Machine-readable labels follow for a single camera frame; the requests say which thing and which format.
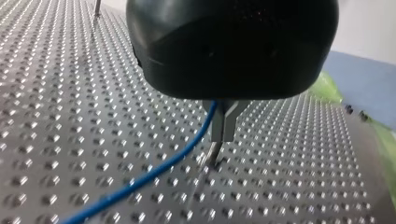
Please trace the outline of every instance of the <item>metal table surface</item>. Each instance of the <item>metal table surface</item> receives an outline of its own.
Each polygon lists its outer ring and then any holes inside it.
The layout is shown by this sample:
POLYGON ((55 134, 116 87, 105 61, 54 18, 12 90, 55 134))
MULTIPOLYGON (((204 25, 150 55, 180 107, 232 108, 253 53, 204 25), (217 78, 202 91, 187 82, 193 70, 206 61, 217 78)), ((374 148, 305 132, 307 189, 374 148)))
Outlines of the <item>metal table surface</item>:
MULTIPOLYGON (((0 1, 0 223, 59 223, 181 150, 200 102, 137 66, 124 15, 85 0, 0 1)), ((368 125, 308 93, 252 102, 195 192, 208 137, 87 223, 394 223, 368 125)))

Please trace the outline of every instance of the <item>blue wire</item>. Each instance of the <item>blue wire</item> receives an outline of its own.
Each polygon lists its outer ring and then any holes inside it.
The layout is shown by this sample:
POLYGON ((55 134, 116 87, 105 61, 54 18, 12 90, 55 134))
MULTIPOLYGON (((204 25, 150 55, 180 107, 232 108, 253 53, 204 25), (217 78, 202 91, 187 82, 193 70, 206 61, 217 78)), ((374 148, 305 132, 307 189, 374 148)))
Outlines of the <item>blue wire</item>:
POLYGON ((92 217, 101 211, 107 209, 109 206, 113 205, 114 203, 119 202, 120 200, 128 197, 134 191, 144 187, 147 183, 151 182, 155 177, 163 174, 167 170, 169 170, 172 166, 176 165, 178 162, 182 161, 192 150, 194 147, 202 140, 204 137, 207 128, 210 125, 210 122, 213 119, 213 115, 215 114, 215 110, 217 107, 217 103, 213 102, 210 106, 210 110, 207 113, 206 120, 198 132, 198 134, 189 142, 186 147, 177 153, 174 157, 165 161, 163 164, 159 165, 157 168, 151 170, 150 172, 146 173, 139 179, 137 179, 132 185, 129 185, 115 193, 105 197, 101 201, 92 204, 90 207, 80 211, 79 213, 75 214, 74 216, 70 217, 69 219, 61 222, 62 224, 78 224, 85 221, 88 217, 92 217))

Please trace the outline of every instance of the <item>green object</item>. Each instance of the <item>green object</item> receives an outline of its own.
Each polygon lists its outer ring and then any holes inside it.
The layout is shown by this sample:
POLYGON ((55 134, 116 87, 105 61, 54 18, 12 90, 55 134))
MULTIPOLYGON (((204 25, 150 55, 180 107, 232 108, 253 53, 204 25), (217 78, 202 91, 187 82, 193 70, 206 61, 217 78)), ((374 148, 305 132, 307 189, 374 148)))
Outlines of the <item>green object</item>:
POLYGON ((379 142, 379 155, 384 167, 384 177, 387 181, 390 196, 396 206, 396 139, 391 129, 373 121, 371 123, 379 142))
POLYGON ((309 90, 313 95, 327 99, 335 103, 341 103, 343 97, 337 89, 332 78, 326 72, 321 72, 317 81, 312 85, 309 90))

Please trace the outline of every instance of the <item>metal rod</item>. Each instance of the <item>metal rod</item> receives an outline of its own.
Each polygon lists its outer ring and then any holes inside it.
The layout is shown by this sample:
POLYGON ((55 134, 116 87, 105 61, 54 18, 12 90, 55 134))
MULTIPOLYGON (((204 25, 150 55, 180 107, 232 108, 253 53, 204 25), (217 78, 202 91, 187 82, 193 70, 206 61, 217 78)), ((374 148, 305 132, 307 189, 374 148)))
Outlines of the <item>metal rod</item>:
POLYGON ((98 17, 100 16, 100 5, 101 5, 102 0, 95 0, 95 10, 94 10, 94 16, 98 17))
POLYGON ((213 169, 216 164, 216 160, 218 158, 218 155, 220 153, 222 146, 222 142, 214 142, 210 146, 209 151, 207 152, 206 156, 201 160, 200 162, 200 168, 205 169, 207 166, 209 169, 213 169))
POLYGON ((186 203, 186 211, 190 211, 192 209, 193 198, 195 194, 198 192, 204 191, 205 180, 209 177, 210 172, 215 170, 215 165, 217 161, 217 157, 220 153, 222 146, 222 142, 214 142, 210 146, 209 151, 206 156, 199 162, 198 167, 198 178, 197 184, 193 185, 191 190, 191 196, 187 200, 186 203))

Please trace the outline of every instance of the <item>blue surface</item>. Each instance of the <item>blue surface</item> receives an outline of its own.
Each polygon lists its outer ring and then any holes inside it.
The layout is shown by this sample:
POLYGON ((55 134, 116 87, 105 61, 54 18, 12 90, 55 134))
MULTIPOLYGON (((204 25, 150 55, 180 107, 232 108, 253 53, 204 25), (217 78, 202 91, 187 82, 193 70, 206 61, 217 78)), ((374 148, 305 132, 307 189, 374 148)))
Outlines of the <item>blue surface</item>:
POLYGON ((344 97, 375 120, 396 130, 396 66, 331 52, 324 64, 344 97))

